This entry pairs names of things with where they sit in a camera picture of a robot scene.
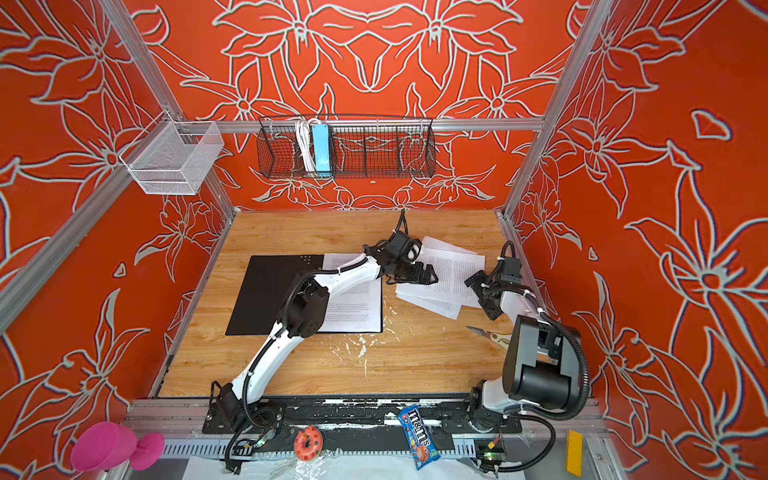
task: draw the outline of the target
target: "toy donut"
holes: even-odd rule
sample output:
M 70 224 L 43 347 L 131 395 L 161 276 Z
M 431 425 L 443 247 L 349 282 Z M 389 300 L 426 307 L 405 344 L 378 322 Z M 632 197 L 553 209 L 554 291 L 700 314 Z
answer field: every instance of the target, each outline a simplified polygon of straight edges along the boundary
M 293 442 L 293 451 L 302 462 L 308 462 L 320 454 L 323 449 L 323 436 L 315 427 L 306 427 L 296 435 Z

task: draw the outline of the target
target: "scissors blade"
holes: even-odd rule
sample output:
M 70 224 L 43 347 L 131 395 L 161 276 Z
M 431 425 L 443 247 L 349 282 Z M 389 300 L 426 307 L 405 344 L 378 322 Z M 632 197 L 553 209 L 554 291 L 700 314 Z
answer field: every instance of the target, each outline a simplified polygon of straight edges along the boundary
M 472 332 L 477 333 L 480 336 L 484 336 L 487 339 L 491 338 L 490 332 L 486 332 L 485 330 L 479 329 L 476 326 L 468 326 L 467 328 L 470 329 Z

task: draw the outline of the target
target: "wooden table surface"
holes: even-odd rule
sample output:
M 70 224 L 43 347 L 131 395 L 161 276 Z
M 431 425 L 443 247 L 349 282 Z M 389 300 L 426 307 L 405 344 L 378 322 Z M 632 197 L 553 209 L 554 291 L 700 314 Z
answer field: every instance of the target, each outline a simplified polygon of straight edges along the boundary
M 225 336 L 251 255 L 356 253 L 389 238 L 398 212 L 237 214 L 186 335 L 170 365 L 161 396 L 208 397 L 210 383 L 231 381 L 264 336 Z M 485 255 L 490 271 L 505 239 L 489 210 L 415 210 L 412 236 L 434 237 Z M 511 333 L 507 316 L 495 322 L 462 307 L 457 320 L 400 300 L 382 286 L 383 333 L 316 334 L 291 353 L 266 395 L 467 392 L 502 374 L 506 351 L 466 326 Z

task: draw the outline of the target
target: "white wire basket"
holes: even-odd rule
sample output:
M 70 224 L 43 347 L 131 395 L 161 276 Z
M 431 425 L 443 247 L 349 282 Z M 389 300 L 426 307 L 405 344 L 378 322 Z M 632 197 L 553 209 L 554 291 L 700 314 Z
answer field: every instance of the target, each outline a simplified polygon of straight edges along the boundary
M 146 194 L 195 195 L 224 147 L 219 127 L 211 122 L 196 144 L 185 144 L 173 122 L 157 128 L 160 132 L 125 166 Z

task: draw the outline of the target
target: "wire mesh basket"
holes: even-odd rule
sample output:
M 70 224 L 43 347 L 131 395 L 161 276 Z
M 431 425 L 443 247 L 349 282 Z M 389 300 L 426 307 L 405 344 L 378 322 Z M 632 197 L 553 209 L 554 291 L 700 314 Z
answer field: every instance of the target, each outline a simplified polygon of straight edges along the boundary
M 160 123 L 158 133 L 130 163 L 128 172 L 146 194 L 195 195 L 224 147 L 216 122 L 196 144 L 187 144 L 173 122 Z
M 330 171 L 307 171 L 296 121 L 328 126 Z M 261 117 L 259 171 L 267 178 L 429 178 L 435 174 L 432 119 L 346 115 Z M 310 142 L 310 151 L 315 156 Z

